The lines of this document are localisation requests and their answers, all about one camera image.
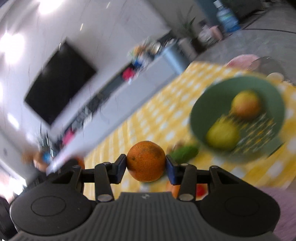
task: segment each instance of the screw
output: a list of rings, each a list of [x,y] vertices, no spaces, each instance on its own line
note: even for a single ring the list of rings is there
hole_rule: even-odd
[[[148,198],[150,198],[150,195],[147,194],[147,193],[146,193],[146,194],[143,194],[143,195],[142,195],[142,198],[143,198],[143,199],[148,199]]]
[[[113,197],[109,194],[101,194],[98,196],[98,201],[100,202],[109,202],[113,199]]]
[[[185,193],[185,194],[181,194],[179,199],[184,202],[189,202],[189,201],[193,200],[193,196],[189,193]]]

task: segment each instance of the green vegetable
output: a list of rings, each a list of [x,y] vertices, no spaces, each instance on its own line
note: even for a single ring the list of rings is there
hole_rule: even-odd
[[[172,151],[169,155],[177,162],[178,164],[187,163],[198,154],[198,146],[196,145],[185,145],[178,148],[177,150]]]

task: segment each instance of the orange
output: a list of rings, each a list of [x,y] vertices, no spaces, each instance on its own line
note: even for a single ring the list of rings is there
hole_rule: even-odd
[[[173,185],[170,183],[170,181],[167,181],[167,184],[165,185],[165,190],[167,192],[171,192],[173,189]]]
[[[172,195],[174,198],[177,198],[181,185],[172,185],[172,186],[173,186],[172,187]]]
[[[78,161],[78,165],[81,166],[81,169],[85,169],[83,157],[76,156],[74,158]]]
[[[165,170],[165,152],[151,141],[138,142],[129,150],[126,166],[134,179],[153,182],[159,179]]]

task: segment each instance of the yellow tablecloth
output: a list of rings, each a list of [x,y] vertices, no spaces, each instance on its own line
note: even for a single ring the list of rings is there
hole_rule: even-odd
[[[105,161],[114,162],[121,153],[127,154],[131,146],[142,140],[153,141],[164,150],[178,140],[191,140],[193,136],[190,133],[189,114],[205,88],[224,78],[244,74],[254,73],[203,62],[191,63],[183,74],[100,143],[85,159],[86,168],[94,168],[96,164]],[[285,143],[277,152],[269,158],[234,164],[201,149],[191,164],[198,169],[218,165],[255,186],[287,187],[296,176],[296,88],[286,82],[274,84],[286,104],[285,123],[280,133]],[[115,197],[121,191],[164,191],[166,182],[167,178],[163,178],[151,184],[143,184],[134,180],[126,170],[121,184],[113,184],[112,190]],[[94,199],[94,184],[85,185],[84,194]]]

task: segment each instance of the potted plant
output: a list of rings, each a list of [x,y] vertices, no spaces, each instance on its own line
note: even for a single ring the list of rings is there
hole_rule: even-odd
[[[206,48],[197,38],[196,32],[193,28],[193,23],[194,23],[196,17],[189,20],[189,15],[190,15],[192,9],[193,9],[193,5],[190,7],[186,18],[184,18],[181,11],[178,11],[178,13],[177,13],[178,18],[179,18],[179,21],[181,22],[181,26],[182,26],[179,31],[184,37],[191,39],[191,45],[194,47],[194,49],[197,53],[202,53],[206,50]]]

